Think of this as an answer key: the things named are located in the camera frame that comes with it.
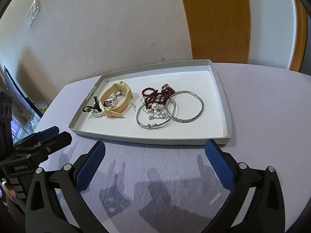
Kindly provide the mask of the person's left hand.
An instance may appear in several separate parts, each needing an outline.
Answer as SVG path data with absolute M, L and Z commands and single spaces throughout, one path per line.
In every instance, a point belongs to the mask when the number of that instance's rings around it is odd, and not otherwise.
M 10 198 L 10 200 L 15 203 L 18 204 L 16 201 L 16 193 L 15 190 L 12 186 L 10 186 L 6 180 L 2 180 L 1 182 L 1 187 L 3 188 L 4 192 L 7 194 L 7 196 Z

